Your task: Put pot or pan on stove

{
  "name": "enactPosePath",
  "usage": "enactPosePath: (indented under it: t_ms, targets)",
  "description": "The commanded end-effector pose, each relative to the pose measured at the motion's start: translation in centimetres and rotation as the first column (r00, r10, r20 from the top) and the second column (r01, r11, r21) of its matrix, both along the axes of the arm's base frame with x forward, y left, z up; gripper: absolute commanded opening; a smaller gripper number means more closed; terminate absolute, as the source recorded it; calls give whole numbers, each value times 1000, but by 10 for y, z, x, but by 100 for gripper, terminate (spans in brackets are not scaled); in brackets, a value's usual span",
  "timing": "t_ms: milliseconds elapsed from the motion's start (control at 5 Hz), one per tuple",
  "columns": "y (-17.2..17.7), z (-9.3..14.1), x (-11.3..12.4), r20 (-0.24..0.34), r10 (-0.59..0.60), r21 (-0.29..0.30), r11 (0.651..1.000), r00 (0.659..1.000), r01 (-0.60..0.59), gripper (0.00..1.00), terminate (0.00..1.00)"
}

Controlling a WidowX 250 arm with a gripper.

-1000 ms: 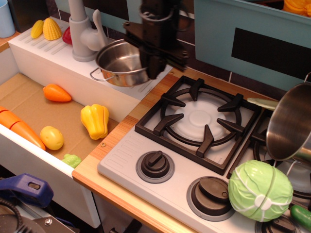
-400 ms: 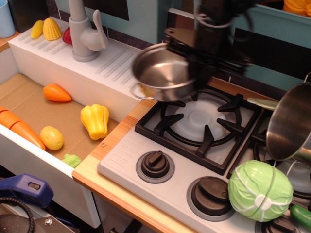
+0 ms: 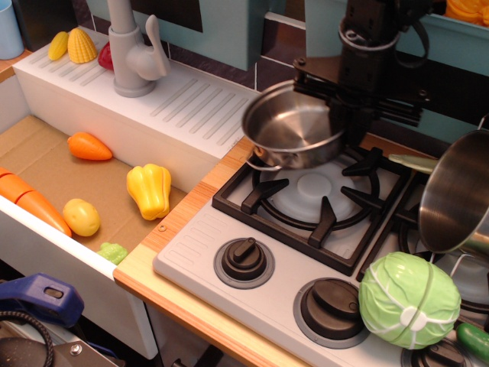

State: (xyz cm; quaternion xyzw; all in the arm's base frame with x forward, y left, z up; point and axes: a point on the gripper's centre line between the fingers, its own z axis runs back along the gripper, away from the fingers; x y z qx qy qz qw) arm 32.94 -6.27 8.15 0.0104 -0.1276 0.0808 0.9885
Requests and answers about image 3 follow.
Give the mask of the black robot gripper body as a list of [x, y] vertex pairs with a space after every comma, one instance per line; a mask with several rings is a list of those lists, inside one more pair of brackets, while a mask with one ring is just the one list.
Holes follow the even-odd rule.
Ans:
[[[294, 89], [348, 108], [370, 109], [372, 119], [386, 118], [417, 126], [425, 96], [404, 92], [403, 78], [428, 60], [429, 37], [421, 19], [430, 1], [348, 1], [337, 33], [337, 57], [301, 57], [293, 62]], [[402, 33], [413, 29], [423, 54], [403, 60], [397, 53]]]

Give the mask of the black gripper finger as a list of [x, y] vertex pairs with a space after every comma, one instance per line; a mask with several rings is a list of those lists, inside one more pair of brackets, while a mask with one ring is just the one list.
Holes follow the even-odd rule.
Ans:
[[346, 132], [349, 122], [349, 109], [337, 99], [330, 99], [329, 123], [333, 132]]
[[370, 109], [347, 108], [345, 115], [346, 144], [347, 146], [359, 146], [371, 127], [372, 111]]

